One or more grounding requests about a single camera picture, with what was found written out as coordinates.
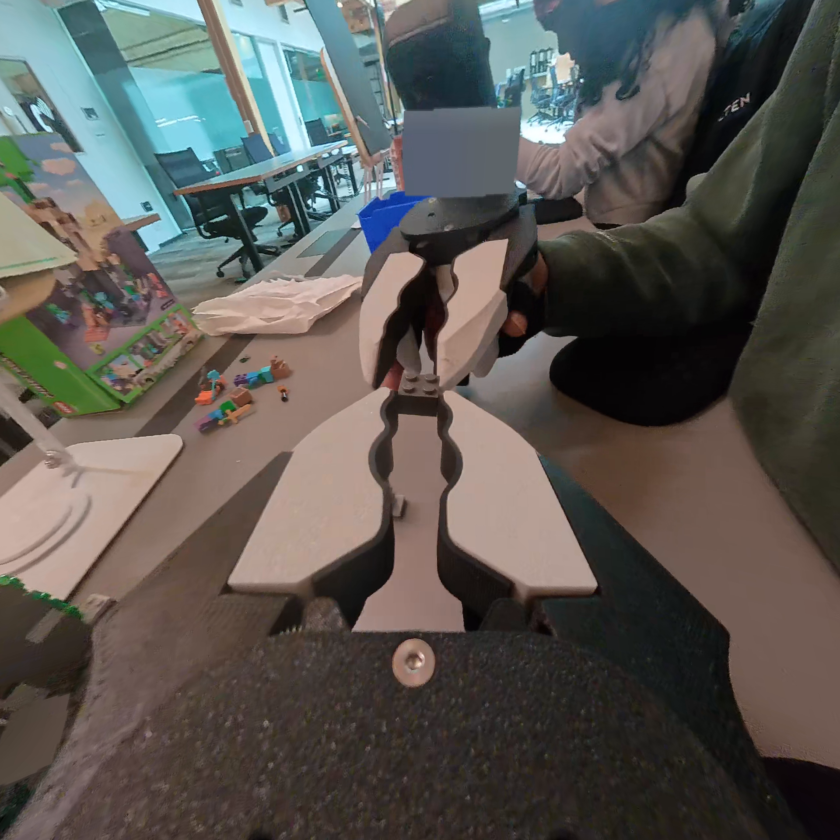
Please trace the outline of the grey toy brick assembly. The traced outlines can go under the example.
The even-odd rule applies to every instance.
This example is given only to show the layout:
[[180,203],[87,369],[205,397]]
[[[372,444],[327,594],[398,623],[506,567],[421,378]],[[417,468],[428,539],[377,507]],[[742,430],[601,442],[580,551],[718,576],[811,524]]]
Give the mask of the grey toy brick assembly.
[[399,417],[436,417],[439,397],[439,377],[435,373],[404,371],[395,394],[395,410]]

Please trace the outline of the wooden office table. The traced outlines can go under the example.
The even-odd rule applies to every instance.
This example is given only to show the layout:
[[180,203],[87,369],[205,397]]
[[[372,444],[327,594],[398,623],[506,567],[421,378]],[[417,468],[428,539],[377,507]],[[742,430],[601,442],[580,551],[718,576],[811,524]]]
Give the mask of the wooden office table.
[[324,143],[306,149],[272,157],[227,174],[217,175],[195,184],[174,189],[174,196],[195,195],[223,190],[237,191],[240,187],[264,182],[278,175],[305,172],[309,163],[328,160],[348,145],[347,140]]

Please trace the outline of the toy instruction booklet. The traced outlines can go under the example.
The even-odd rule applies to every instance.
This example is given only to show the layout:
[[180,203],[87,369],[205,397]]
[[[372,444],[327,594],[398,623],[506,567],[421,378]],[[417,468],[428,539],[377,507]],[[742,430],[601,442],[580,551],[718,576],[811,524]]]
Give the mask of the toy instruction booklet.
[[76,253],[1,194],[1,279],[75,264]]

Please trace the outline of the green toy brick set box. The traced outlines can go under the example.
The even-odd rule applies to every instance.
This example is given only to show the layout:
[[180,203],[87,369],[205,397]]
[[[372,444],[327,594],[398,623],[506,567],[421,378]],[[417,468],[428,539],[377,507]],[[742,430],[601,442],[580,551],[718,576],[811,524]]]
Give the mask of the green toy brick set box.
[[2,367],[63,416],[118,411],[203,335],[59,135],[3,136],[1,159],[2,194],[75,255],[2,325]]

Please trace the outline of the blue plastic bin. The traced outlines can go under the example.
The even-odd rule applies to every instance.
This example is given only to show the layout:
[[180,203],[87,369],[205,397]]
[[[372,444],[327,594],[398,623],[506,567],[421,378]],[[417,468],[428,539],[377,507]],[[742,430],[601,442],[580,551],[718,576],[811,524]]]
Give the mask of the blue plastic bin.
[[398,227],[404,216],[423,198],[408,196],[404,192],[390,192],[375,197],[358,212],[360,229],[373,254],[382,245],[393,228]]

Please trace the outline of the black honeycomb cushion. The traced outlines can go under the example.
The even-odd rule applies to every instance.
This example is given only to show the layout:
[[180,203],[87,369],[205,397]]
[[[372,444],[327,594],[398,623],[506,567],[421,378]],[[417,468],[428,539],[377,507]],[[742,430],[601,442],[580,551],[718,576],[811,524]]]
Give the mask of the black honeycomb cushion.
[[751,331],[745,322],[674,337],[577,338],[553,358],[549,379],[617,422],[680,424],[727,394]]

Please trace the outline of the white paper bag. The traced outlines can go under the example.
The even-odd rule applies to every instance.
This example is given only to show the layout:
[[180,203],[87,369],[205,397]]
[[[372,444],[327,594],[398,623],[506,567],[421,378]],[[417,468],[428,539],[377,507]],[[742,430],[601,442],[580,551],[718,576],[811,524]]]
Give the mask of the white paper bag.
[[362,287],[350,275],[262,280],[226,297],[199,303],[192,311],[205,335],[307,333],[320,319],[342,306]]

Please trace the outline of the black panel on wooden easel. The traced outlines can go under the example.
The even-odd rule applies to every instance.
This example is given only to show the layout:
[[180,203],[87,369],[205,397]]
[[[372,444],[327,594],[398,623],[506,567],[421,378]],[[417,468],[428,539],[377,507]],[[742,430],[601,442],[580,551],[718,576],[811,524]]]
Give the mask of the black panel on wooden easel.
[[353,144],[371,158],[388,152],[392,136],[342,10],[334,1],[306,5],[322,38],[322,64]]

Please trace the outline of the grey toy brick building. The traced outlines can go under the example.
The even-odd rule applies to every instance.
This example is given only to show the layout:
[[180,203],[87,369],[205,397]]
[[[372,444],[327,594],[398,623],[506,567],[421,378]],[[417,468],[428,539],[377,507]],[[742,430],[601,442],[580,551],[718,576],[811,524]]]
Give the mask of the grey toy brick building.
[[1,582],[1,784],[37,784],[65,741],[92,655],[82,612],[11,575]]

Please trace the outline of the toy figure with yellow sword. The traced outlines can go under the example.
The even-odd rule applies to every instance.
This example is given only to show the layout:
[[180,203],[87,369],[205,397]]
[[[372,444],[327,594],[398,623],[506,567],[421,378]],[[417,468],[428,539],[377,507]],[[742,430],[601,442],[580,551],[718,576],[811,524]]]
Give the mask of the toy figure with yellow sword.
[[206,434],[214,429],[220,427],[227,427],[231,425],[238,425],[245,417],[253,413],[253,403],[245,404],[243,406],[234,405],[233,408],[221,407],[207,415],[202,416],[194,423],[194,428],[200,434]]

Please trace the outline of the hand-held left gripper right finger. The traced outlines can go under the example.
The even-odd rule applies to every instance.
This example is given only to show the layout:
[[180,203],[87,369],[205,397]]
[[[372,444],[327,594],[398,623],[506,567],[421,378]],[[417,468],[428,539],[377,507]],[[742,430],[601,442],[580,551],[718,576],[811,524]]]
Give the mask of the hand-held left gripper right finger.
[[538,452],[455,392],[438,401],[437,572],[467,613],[512,599],[588,597],[597,581]]

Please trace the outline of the black office chair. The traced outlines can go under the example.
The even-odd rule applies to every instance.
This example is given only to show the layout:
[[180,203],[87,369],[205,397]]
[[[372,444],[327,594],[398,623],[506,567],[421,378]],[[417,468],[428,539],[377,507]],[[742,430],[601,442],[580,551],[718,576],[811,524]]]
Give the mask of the black office chair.
[[268,211],[264,206],[247,206],[240,185],[196,188],[210,176],[192,149],[157,153],[155,159],[175,187],[174,196],[181,197],[187,204],[200,238],[239,242],[238,249],[217,267],[217,278],[224,278],[225,268],[238,263],[240,277],[236,282],[243,283],[251,278],[253,271],[262,270],[262,256],[280,254],[278,246],[261,245],[257,241],[255,229]]

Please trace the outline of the person's green sweatshirt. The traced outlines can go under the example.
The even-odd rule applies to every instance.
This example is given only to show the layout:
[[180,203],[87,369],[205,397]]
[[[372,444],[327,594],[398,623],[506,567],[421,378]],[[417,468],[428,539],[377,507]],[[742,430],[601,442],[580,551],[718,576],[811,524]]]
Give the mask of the person's green sweatshirt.
[[773,95],[689,196],[766,288],[730,389],[764,472],[825,556],[839,553],[838,2],[814,2]]

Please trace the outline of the white book stand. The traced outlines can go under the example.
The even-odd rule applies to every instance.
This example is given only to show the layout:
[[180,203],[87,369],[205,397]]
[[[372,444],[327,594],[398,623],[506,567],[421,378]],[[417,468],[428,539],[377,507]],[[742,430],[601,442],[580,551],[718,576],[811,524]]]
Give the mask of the white book stand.
[[2,384],[41,459],[1,496],[2,583],[66,601],[183,449],[177,434],[65,446]]

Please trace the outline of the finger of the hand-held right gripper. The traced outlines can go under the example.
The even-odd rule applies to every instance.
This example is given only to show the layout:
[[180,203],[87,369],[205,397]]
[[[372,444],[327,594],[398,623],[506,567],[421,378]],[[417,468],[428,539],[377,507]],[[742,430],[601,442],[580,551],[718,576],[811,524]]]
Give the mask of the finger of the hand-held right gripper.
[[371,388],[383,387],[395,363],[411,375],[422,370],[427,280],[421,257],[408,252],[390,254],[365,292],[359,351],[362,374]]
[[441,392],[468,375],[487,376],[500,355],[498,334],[508,318],[502,289],[508,240],[489,240],[459,255],[451,266],[455,290],[437,331],[435,370]]

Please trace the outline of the grey desk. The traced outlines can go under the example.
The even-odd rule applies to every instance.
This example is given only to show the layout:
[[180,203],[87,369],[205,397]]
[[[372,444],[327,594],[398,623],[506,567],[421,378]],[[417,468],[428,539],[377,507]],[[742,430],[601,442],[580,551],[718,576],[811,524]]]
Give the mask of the grey desk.
[[[182,437],[181,455],[76,594],[126,596],[253,476],[369,393],[360,296],[298,336],[226,350],[204,339],[123,412],[62,419],[66,445]],[[838,575],[762,472],[728,402],[682,425],[617,423],[557,393],[548,372],[570,340],[540,334],[463,394],[514,428],[594,499],[727,628],[742,716],[762,754],[838,767]],[[197,373],[215,353],[286,360],[290,400],[257,390],[239,426],[199,434]]]

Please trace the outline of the person's right forearm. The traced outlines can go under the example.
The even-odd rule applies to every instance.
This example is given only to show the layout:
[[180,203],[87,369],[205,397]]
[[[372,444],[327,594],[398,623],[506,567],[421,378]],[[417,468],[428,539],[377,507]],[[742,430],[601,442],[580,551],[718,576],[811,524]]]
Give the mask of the person's right forearm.
[[772,260],[754,193],[767,185],[759,155],[730,150],[676,209],[542,242],[545,332],[667,336],[753,314]]

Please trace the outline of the person's right hand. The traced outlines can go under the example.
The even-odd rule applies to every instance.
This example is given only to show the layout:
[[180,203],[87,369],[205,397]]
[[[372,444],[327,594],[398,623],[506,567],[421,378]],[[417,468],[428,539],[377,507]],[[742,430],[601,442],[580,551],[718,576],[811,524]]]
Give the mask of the person's right hand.
[[543,330],[548,280],[549,270],[538,249],[530,271],[513,280],[508,288],[508,315],[497,336],[500,358],[519,352],[526,342]]

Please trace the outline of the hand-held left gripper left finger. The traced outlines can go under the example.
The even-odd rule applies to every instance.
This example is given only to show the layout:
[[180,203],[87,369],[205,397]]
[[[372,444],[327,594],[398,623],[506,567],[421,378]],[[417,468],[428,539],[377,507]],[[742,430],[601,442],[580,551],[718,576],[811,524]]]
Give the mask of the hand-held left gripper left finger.
[[227,579],[232,591],[327,597],[357,623],[394,568],[395,399],[374,391],[300,441]]

